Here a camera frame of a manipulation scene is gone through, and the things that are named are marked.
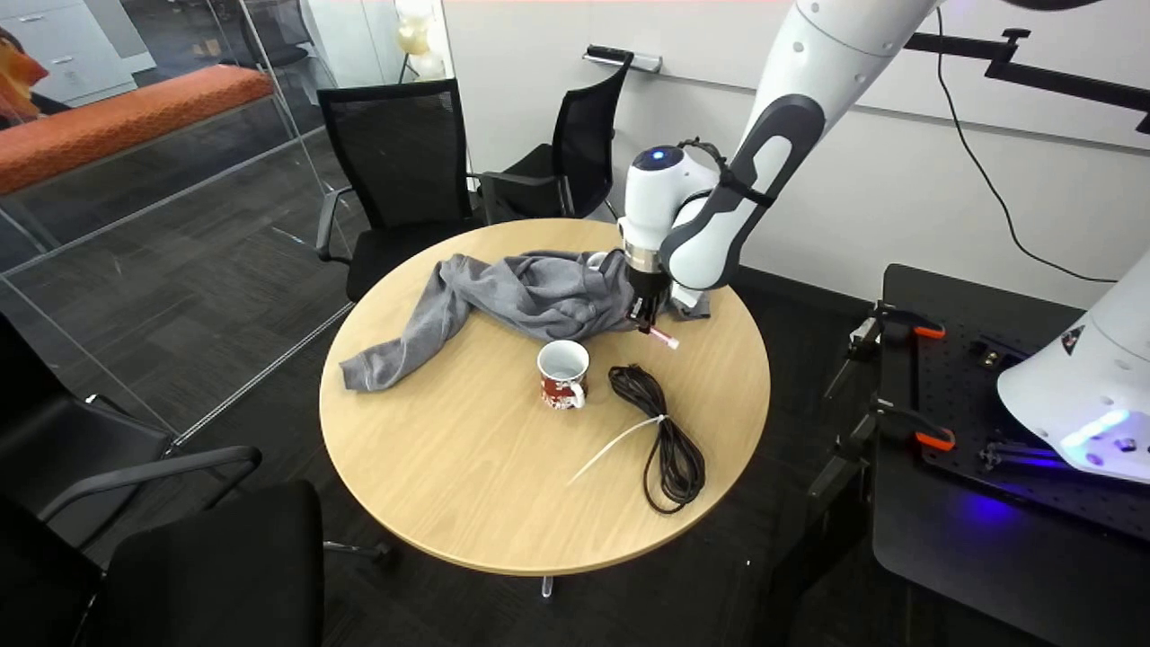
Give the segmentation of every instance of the black cord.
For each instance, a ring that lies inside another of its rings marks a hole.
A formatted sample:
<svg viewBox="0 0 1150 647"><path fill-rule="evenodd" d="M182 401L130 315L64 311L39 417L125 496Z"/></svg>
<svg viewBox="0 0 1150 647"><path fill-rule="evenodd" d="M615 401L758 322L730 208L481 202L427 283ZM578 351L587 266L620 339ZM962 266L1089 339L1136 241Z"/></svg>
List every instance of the black cord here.
<svg viewBox="0 0 1150 647"><path fill-rule="evenodd" d="M938 40L940 40L940 36L944 36L940 7L934 7L934 20L938 20ZM954 132L960 132L960 143L962 143L965 157L974 163L976 177L984 181L984 187L990 190L990 199L994 199L1000 208L1003 208L1003 219L1006 219L1006 230L1008 230L1013 248L1023 250L1026 259L1056 271L1056 272L1075 277L1075 279L1085 279L1085 283L1115 283L1115 277L1092 277L1092 272L1078 272L1078 271L1069 271L1069 266L1061 266L1061 264L1032 250L1032 248L1017 238L1013 211L1008 211L1006 199L1000 195L990 174L979 167L979 157L974 153L974 146L969 146L969 141L965 141L965 127L962 127L962 119L960 119L954 98L950 92L950 83L944 83L944 74L940 74L940 51L938 51L934 74L938 74L938 85L940 85L950 119L953 119L953 127L954 127Z"/></svg>
<svg viewBox="0 0 1150 647"><path fill-rule="evenodd" d="M667 417L667 401L662 385L642 367L609 367L607 371L615 394L639 405L645 417L656 417L656 436L649 442L642 465L642 496L649 510L674 514L684 510L709 480L705 452L684 436L684 427ZM673 506L656 503L649 494L649 466L656 455L656 480Z"/></svg>

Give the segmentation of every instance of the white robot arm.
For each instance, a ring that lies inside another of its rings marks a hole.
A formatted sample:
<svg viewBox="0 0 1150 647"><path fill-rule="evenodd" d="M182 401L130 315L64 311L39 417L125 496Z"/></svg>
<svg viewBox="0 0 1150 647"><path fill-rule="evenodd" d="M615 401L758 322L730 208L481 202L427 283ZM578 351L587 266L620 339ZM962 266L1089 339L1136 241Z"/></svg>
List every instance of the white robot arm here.
<svg viewBox="0 0 1150 647"><path fill-rule="evenodd" d="M632 272L667 272L673 305L686 311L726 283L761 211L929 7L796 0L773 40L734 163L715 174L678 146L654 146L630 170L620 238Z"/></svg>

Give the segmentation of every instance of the chair backrest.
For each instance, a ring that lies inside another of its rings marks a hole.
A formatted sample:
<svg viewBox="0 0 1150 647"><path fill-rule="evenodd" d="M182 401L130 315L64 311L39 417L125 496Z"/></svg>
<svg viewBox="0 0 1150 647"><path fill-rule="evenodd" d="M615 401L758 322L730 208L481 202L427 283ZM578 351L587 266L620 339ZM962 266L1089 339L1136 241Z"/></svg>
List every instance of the chair backrest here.
<svg viewBox="0 0 1150 647"><path fill-rule="evenodd" d="M457 78L321 90L322 127L373 230L472 228Z"/></svg>
<svg viewBox="0 0 1150 647"><path fill-rule="evenodd" d="M587 217L609 195L615 109L630 73L630 56L596 85L569 90L553 121L553 174L572 199L572 211Z"/></svg>

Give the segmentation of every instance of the orange couch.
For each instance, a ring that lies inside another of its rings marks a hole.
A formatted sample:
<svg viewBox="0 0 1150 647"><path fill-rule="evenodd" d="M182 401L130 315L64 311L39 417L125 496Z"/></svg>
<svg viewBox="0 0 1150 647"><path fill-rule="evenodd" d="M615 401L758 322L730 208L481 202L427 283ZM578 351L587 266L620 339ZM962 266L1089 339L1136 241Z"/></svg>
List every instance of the orange couch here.
<svg viewBox="0 0 1150 647"><path fill-rule="evenodd" d="M268 92L273 83L261 73L213 65L0 131L0 199Z"/></svg>

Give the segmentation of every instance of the glass wall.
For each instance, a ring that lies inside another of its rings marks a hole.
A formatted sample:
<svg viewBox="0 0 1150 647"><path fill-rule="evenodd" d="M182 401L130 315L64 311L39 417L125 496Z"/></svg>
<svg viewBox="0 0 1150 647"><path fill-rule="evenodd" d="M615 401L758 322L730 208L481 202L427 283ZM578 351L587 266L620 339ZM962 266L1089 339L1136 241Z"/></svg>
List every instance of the glass wall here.
<svg viewBox="0 0 1150 647"><path fill-rule="evenodd" d="M347 308L346 266L317 256L322 195L346 187L317 90L450 74L442 10L422 0L36 0L36 10L79 4L130 78L104 98L208 65L273 78L268 99L0 195L3 315L70 391L104 391L145 423L190 436ZM334 250L359 230L346 199Z"/></svg>

